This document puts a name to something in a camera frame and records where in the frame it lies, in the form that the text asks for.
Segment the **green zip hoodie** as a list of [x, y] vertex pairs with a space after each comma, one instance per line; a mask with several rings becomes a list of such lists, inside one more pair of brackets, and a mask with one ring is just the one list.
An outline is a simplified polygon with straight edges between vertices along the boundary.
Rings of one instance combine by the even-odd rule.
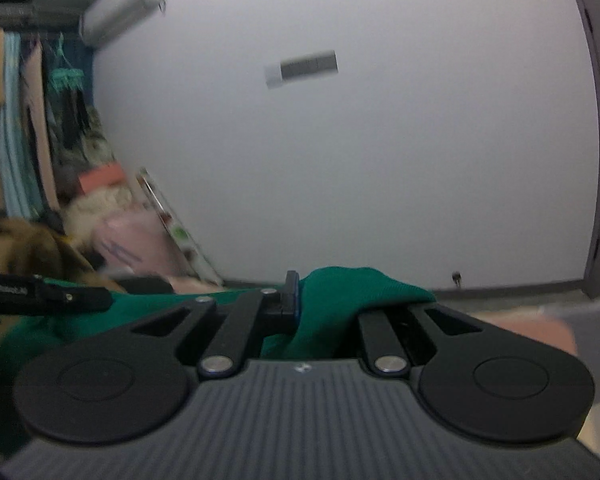
[[[106, 312], [68, 318], [35, 316], [23, 318], [0, 340], [0, 367], [22, 367], [32, 359], [161, 313], [193, 295], [130, 295], [116, 292]], [[262, 356], [281, 360], [327, 359], [336, 354], [336, 339], [361, 311], [385, 304], [433, 304], [427, 289], [401, 283], [372, 268], [328, 266], [300, 281], [300, 322], [291, 336], [281, 330], [265, 339]]]

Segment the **hanging clothes rack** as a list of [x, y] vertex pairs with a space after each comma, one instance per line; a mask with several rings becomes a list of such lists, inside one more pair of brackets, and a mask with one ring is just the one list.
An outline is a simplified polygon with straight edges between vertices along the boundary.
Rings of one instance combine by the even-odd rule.
[[0, 0], [0, 217], [60, 232], [81, 177], [114, 162], [75, 13]]

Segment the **brown hooded coat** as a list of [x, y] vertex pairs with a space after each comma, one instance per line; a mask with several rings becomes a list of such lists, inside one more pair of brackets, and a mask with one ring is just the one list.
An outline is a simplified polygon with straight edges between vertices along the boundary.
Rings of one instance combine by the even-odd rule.
[[0, 274], [42, 276], [126, 293], [122, 286], [98, 274], [65, 237], [19, 218], [0, 221]]

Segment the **pink plastic bag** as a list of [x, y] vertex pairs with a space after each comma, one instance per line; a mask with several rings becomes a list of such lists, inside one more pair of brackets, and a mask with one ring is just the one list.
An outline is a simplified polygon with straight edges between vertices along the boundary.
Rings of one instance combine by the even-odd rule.
[[185, 276], [186, 262], [158, 214], [149, 209], [117, 211], [103, 218], [92, 235], [106, 265], [136, 275]]

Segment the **white wall air conditioner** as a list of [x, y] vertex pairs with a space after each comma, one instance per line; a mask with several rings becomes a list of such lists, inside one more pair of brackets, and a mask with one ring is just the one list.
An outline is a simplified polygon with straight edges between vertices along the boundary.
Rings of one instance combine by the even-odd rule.
[[155, 10], [166, 0], [96, 0], [81, 15], [79, 33], [90, 48], [100, 48]]

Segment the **grey wall switch panel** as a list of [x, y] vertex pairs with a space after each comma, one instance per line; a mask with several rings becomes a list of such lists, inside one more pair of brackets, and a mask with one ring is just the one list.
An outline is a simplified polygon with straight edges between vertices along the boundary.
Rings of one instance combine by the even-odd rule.
[[265, 66], [264, 81], [269, 89], [273, 89], [296, 80], [336, 73], [338, 73], [336, 52], [323, 51], [298, 58], [287, 58]]

